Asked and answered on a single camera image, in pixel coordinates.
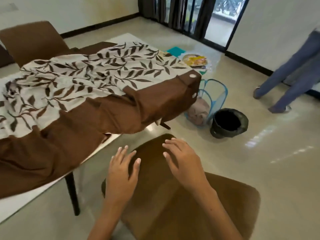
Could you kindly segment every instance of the person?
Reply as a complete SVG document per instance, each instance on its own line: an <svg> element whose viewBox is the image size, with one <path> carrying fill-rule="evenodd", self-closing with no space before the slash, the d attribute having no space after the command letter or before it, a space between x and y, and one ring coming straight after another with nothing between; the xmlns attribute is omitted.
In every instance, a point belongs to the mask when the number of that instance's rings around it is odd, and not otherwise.
<svg viewBox="0 0 320 240"><path fill-rule="evenodd" d="M170 150L176 157L178 167L174 164L169 153L163 153L174 177L193 195L206 213L212 226L212 234L219 236L222 240L242 240L241 234L223 208L217 192L207 181L200 158L194 150L185 141L176 138L166 140L163 147ZM122 211L134 193L141 159L136 159L129 177L129 162L136 152L127 154L127 150L127 145L123 150L120 147L115 156L111 158L106 183L106 197L101 214L96 220L88 240L109 240L111 238Z"/></svg>
<svg viewBox="0 0 320 240"><path fill-rule="evenodd" d="M258 86L254 90L253 97L255 99L260 99L319 52L320 27L311 32L302 47L285 64L275 70L261 86ZM296 82L286 91L278 102L268 110L275 114L289 112L291 110L289 104L297 97L310 90L313 85L319 81L319 78L320 60L314 59L308 69L298 77Z"/></svg>

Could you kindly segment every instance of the leg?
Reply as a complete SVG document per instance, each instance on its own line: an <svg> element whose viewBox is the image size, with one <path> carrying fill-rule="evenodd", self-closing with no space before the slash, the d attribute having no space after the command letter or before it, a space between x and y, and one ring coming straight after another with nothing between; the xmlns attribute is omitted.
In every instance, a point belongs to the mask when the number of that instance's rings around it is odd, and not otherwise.
<svg viewBox="0 0 320 240"><path fill-rule="evenodd" d="M317 83L320 77L320 59L314 60L310 67L298 78L298 80L286 91L279 101L269 108L272 113L282 113L287 105L298 96L307 92Z"/></svg>
<svg viewBox="0 0 320 240"><path fill-rule="evenodd" d="M72 202L73 206L73 211L76 216L80 214L80 207L79 207L79 202L78 202L78 197L77 197L77 192L76 192L76 185L75 185L75 180L73 177L73 172L69 173L66 177L66 185L68 187L70 199Z"/></svg>
<svg viewBox="0 0 320 240"><path fill-rule="evenodd" d="M166 128L167 130L170 130L170 129L171 129L171 127L170 127L169 125L167 125L167 124L165 124L165 123L163 123L163 122L161 122L160 125L161 125L162 127Z"/></svg>
<svg viewBox="0 0 320 240"><path fill-rule="evenodd" d="M285 64L280 66L259 89L255 90L254 98L260 98L268 93L319 51L320 33L313 31L303 46Z"/></svg>

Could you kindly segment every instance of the forearm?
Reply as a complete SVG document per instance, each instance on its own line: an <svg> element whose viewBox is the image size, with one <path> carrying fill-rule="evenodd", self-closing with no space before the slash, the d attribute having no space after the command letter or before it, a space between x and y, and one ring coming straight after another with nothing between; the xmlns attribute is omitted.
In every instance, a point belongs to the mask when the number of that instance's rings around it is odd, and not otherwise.
<svg viewBox="0 0 320 240"><path fill-rule="evenodd" d="M109 240L120 219L122 210L114 206L104 206L87 240Z"/></svg>
<svg viewBox="0 0 320 240"><path fill-rule="evenodd" d="M243 240L221 204L218 194L209 183L202 189L195 191L194 197L207 214L214 235L221 240Z"/></svg>

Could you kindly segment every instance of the floor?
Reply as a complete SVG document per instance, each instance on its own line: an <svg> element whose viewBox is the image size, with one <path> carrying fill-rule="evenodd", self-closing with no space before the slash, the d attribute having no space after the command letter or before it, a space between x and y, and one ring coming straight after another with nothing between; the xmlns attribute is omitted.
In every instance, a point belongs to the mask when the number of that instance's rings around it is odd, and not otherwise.
<svg viewBox="0 0 320 240"><path fill-rule="evenodd" d="M212 17L204 38L226 47L233 27L234 24Z"/></svg>
<svg viewBox="0 0 320 240"><path fill-rule="evenodd" d="M201 157L205 171L255 187L261 207L252 240L315 240L320 226L320 103L302 95L288 114L271 114L267 107L286 91L280 84L261 100L254 88L267 78L182 34L141 17L66 39L70 47L84 47L123 33L167 50L179 46L210 53L214 66L204 78L223 82L229 95L224 107L235 108L249 118L249 129L234 138L218 140L208 128L197 129L183 115L169 121L170 133L183 138ZM0 77L17 71L15 65L0 69ZM2 240L84 240L102 203L100 184L110 157L119 146L131 149L168 131L149 126L133 135L122 135L75 171L81 214L73 215L62 180L0 225ZM114 239L132 239L119 226Z"/></svg>

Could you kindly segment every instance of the hand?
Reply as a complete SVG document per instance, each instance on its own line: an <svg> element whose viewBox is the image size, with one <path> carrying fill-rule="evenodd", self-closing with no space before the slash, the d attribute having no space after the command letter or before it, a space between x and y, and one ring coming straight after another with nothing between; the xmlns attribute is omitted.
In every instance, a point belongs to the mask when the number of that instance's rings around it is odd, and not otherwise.
<svg viewBox="0 0 320 240"><path fill-rule="evenodd" d="M178 166L174 164L169 153L163 153L172 174L185 189L194 194L204 187L210 187L202 168L200 157L185 141L172 138L171 140L166 140L162 146L169 149L176 157Z"/></svg>
<svg viewBox="0 0 320 240"><path fill-rule="evenodd" d="M136 151L127 155L127 150L127 145L123 150L119 147L115 156L111 158L106 181L105 207L108 209L115 208L121 212L134 194L141 162L140 158L134 162L133 171L129 177L129 163Z"/></svg>

